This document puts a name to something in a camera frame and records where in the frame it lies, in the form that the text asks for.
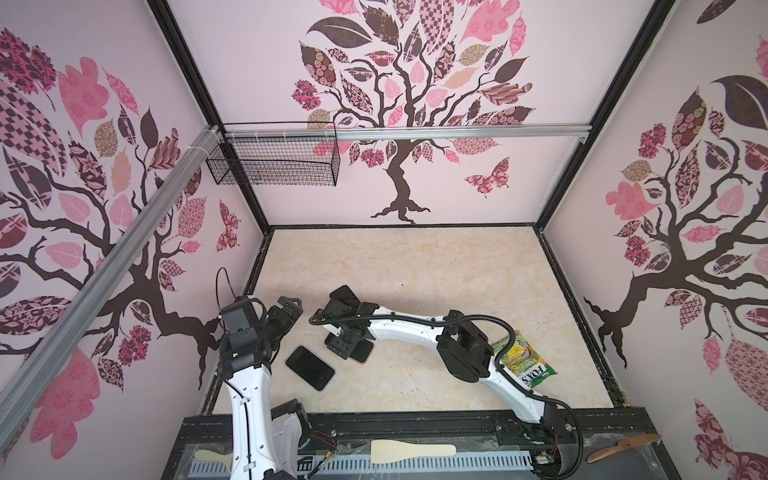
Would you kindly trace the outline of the beige wooden spatula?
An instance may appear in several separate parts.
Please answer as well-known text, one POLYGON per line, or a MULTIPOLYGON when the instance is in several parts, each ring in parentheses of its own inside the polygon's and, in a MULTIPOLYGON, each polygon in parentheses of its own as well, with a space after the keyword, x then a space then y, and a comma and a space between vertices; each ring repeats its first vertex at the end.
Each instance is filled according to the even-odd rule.
POLYGON ((372 464, 384 465, 416 458, 451 457, 457 453, 453 444, 408 443, 398 440, 373 440, 370 446, 372 464))

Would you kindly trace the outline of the black smartphone on table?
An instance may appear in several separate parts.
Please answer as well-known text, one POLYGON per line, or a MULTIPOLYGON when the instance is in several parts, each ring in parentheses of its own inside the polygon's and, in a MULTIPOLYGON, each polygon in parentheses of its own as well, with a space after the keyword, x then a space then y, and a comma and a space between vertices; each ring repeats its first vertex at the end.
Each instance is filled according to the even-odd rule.
POLYGON ((329 364, 304 346, 298 346, 285 364, 316 391, 323 391, 335 375, 329 364))

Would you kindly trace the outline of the aluminium rail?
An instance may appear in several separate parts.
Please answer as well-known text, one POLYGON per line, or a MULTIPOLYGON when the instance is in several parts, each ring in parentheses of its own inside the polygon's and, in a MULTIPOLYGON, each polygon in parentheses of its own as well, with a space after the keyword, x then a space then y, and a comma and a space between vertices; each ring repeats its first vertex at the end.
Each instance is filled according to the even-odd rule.
POLYGON ((194 172, 219 144, 220 127, 208 125, 184 151, 180 164, 151 197, 137 218, 107 254, 69 308, 43 337, 9 384, 1 392, 1 447, 6 448, 60 372, 86 330, 127 274, 140 250, 157 230, 162 218, 182 193, 194 172))
POLYGON ((533 125, 470 125, 438 127, 384 127, 384 128, 330 128, 287 129, 286 124, 273 129, 235 129, 227 126, 227 139, 241 140, 308 140, 308 141, 373 141, 373 140, 438 140, 460 138, 530 138, 576 137, 587 138, 592 130, 588 124, 533 124, 533 125))

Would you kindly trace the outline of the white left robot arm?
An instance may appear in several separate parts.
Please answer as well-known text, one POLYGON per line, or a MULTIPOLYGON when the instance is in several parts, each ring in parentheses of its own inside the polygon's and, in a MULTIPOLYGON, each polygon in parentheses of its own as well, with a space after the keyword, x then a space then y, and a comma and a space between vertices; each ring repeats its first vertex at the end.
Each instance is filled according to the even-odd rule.
POLYGON ((232 479, 297 479, 298 450, 308 422, 297 400, 270 406, 272 363, 280 342, 303 314, 298 298, 270 308, 241 296, 218 315, 224 337, 217 376, 228 389, 232 416, 232 479))

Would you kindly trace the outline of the pink phone case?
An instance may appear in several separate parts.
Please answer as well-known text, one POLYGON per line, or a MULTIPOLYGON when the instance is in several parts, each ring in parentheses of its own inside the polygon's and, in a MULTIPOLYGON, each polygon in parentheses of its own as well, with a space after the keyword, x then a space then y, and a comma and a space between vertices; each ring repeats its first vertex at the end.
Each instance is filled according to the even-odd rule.
POLYGON ((365 364, 374 348, 374 343, 370 340, 360 341, 352 350, 350 358, 359 364, 365 364))

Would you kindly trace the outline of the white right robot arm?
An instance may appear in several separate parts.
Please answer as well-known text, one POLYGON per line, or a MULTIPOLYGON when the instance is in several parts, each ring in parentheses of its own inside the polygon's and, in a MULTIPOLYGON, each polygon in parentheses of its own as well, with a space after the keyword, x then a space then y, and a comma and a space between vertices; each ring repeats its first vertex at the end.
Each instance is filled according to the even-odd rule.
POLYGON ((343 285, 309 323, 329 331, 329 349, 347 359, 358 344, 403 341, 434 350, 448 373, 482 384, 512 412, 513 430, 538 447, 531 453, 540 479, 568 479, 584 460, 584 435, 574 410, 563 400, 536 392, 504 365, 517 339, 506 321, 487 314, 451 310, 444 316, 405 314, 362 302, 343 285))

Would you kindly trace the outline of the aluminium rail back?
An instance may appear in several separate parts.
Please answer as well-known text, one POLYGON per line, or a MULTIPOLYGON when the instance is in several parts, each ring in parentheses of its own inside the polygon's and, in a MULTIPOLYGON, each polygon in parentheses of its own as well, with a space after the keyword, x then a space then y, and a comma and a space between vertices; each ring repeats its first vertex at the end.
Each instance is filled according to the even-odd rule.
POLYGON ((533 125, 470 125, 438 127, 384 127, 384 128, 330 128, 287 129, 286 124, 273 129, 235 129, 227 126, 227 139, 241 140, 308 140, 308 141, 373 141, 373 140, 438 140, 460 138, 530 138, 576 137, 587 138, 592 130, 588 124, 533 124, 533 125))

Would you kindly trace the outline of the black vertical frame post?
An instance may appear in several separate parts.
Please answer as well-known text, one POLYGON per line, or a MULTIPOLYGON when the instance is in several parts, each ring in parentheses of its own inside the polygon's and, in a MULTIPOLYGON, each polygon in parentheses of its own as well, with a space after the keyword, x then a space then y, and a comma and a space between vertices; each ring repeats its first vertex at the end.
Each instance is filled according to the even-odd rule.
MULTIPOLYGON (((168 44, 187 85, 204 117, 211 126, 218 128, 222 135, 227 133, 224 122, 214 104, 213 98, 205 84, 200 69, 198 68, 192 52, 184 38, 179 24, 172 12, 170 3, 166 0, 148 0, 149 6, 165 40, 168 44)), ((240 159, 226 140, 222 140, 224 158, 228 162, 228 168, 232 177, 239 186, 249 210, 256 221, 260 232, 267 236, 271 231, 271 225, 257 199, 252 186, 246 182, 245 172, 240 159)))

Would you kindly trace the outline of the aluminium rail left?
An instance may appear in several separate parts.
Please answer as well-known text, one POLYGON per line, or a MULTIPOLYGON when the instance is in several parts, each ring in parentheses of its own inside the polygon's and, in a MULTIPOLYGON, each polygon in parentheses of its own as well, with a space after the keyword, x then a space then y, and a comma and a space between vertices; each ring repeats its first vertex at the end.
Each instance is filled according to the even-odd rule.
POLYGON ((219 144, 220 127, 208 125, 184 151, 180 164, 151 197, 137 218, 107 254, 69 308, 43 337, 9 384, 1 392, 1 447, 6 448, 60 372, 86 330, 127 274, 140 250, 157 230, 162 218, 182 193, 194 172, 219 144))

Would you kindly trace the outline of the brown wooden utensil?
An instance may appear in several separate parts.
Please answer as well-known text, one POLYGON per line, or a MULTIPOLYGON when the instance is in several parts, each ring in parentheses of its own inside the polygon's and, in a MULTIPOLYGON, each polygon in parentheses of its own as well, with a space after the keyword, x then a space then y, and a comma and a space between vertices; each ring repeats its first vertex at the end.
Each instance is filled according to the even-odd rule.
POLYGON ((593 464, 598 461, 602 461, 610 456, 634 449, 641 446, 649 445, 651 443, 660 441, 662 436, 659 434, 644 434, 633 436, 618 442, 615 446, 600 449, 587 457, 586 462, 593 464))

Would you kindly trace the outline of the green candy bag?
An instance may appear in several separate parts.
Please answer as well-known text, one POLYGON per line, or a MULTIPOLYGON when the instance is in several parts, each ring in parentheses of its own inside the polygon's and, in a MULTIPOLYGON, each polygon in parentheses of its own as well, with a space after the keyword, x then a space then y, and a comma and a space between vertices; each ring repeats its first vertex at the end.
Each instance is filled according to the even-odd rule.
POLYGON ((529 388, 557 374, 520 332, 515 334, 512 347, 503 355, 502 364, 529 388))

